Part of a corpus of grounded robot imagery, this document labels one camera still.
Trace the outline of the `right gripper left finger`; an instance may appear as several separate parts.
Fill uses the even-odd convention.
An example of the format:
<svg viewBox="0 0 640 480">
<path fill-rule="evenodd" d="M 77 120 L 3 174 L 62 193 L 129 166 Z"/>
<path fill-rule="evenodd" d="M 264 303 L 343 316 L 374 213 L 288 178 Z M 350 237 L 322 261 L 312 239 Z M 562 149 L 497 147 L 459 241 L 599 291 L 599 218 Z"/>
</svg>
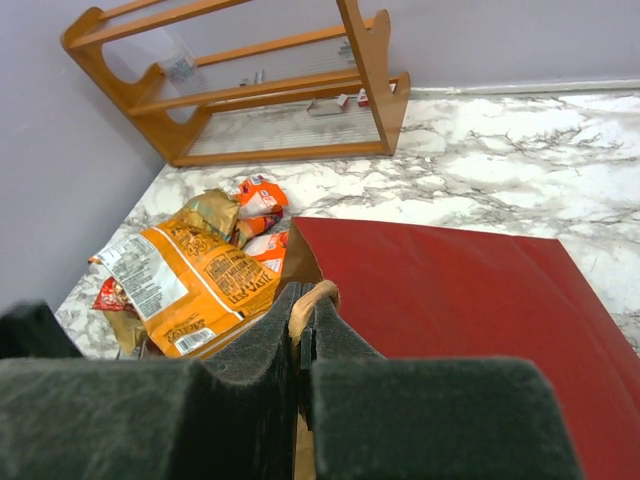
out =
<svg viewBox="0 0 640 480">
<path fill-rule="evenodd" d="M 289 479 L 299 296 L 207 360 L 1 359 L 5 479 Z"/>
</svg>

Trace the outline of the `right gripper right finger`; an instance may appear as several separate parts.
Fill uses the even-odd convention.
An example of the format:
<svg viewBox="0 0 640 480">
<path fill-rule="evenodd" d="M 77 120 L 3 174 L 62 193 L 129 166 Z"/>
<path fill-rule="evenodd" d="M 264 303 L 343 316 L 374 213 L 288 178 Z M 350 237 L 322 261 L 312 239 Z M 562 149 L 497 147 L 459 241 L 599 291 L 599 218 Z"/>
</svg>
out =
<svg viewBox="0 0 640 480">
<path fill-rule="evenodd" d="M 337 312 L 298 301 L 298 355 L 319 479 L 579 479 L 553 388 L 513 357 L 390 360 Z"/>
</svg>

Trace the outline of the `red brown paper bag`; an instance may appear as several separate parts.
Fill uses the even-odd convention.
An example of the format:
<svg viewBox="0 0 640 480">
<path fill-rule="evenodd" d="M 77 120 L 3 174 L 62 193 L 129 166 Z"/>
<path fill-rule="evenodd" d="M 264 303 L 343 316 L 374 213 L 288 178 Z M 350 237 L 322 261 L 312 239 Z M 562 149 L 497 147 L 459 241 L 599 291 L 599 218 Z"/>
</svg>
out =
<svg viewBox="0 0 640 480">
<path fill-rule="evenodd" d="M 297 217 L 283 277 L 334 282 L 341 317 L 385 357 L 532 361 L 587 477 L 638 477 L 639 358 L 560 242 Z"/>
</svg>

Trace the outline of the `yellow Werther's candy bag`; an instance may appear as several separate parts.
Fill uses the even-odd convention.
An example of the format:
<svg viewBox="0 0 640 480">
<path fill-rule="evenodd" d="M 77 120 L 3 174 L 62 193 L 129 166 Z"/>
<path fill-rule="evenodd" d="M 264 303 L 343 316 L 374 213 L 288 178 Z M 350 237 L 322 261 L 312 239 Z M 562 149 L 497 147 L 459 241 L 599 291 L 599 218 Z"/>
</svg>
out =
<svg viewBox="0 0 640 480">
<path fill-rule="evenodd" d="M 203 229 L 169 220 L 94 257 L 168 358 L 207 359 L 271 308 L 278 273 Z"/>
</svg>

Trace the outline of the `red pretzel snack bag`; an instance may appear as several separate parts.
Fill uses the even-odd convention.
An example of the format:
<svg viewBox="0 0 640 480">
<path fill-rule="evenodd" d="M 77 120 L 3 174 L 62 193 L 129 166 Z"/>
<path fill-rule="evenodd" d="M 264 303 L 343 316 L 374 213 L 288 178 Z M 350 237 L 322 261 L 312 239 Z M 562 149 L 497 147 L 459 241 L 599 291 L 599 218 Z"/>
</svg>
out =
<svg viewBox="0 0 640 480">
<path fill-rule="evenodd" d="M 109 277 L 104 281 L 92 308 L 100 311 L 136 312 L 123 287 L 113 277 Z"/>
</svg>

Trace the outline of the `gold teal chips bag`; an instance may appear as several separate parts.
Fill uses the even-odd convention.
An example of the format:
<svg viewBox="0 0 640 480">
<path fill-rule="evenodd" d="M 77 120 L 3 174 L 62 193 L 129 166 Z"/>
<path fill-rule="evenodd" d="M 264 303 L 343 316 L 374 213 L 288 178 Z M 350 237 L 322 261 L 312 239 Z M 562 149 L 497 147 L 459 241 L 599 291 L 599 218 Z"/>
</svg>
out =
<svg viewBox="0 0 640 480">
<path fill-rule="evenodd" d="M 229 243 L 239 211 L 240 202 L 235 197 L 221 189 L 210 189 L 192 197 L 171 219 L 205 230 Z"/>
</svg>

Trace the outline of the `orange white snack packet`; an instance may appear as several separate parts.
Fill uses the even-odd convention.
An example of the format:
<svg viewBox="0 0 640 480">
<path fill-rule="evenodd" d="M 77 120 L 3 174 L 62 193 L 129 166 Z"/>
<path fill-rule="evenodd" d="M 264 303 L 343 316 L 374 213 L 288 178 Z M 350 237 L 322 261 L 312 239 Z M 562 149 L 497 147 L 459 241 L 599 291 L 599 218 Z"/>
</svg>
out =
<svg viewBox="0 0 640 480">
<path fill-rule="evenodd" d="M 261 175 L 248 177 L 232 196 L 240 205 L 236 230 L 237 239 L 243 241 L 267 232 L 282 219 L 289 206 L 281 187 Z"/>
</svg>

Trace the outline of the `orange silver snack packet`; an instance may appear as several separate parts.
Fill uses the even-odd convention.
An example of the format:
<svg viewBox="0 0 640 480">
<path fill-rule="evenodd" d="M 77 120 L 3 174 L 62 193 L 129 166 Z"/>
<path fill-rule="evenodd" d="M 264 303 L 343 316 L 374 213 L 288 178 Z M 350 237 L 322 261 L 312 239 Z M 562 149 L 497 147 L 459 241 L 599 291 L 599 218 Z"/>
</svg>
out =
<svg viewBox="0 0 640 480">
<path fill-rule="evenodd" d="M 288 231 L 261 235 L 250 240 L 243 251 L 267 268 L 280 274 L 284 264 L 288 239 Z"/>
</svg>

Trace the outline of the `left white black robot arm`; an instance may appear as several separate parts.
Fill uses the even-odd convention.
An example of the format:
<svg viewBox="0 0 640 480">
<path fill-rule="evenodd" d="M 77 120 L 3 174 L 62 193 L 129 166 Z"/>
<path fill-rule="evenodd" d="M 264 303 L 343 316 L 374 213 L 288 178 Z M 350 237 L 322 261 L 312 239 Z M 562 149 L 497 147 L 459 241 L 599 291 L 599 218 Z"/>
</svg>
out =
<svg viewBox="0 0 640 480">
<path fill-rule="evenodd" d="M 19 303 L 1 314 L 1 359 L 83 358 L 44 302 Z"/>
</svg>

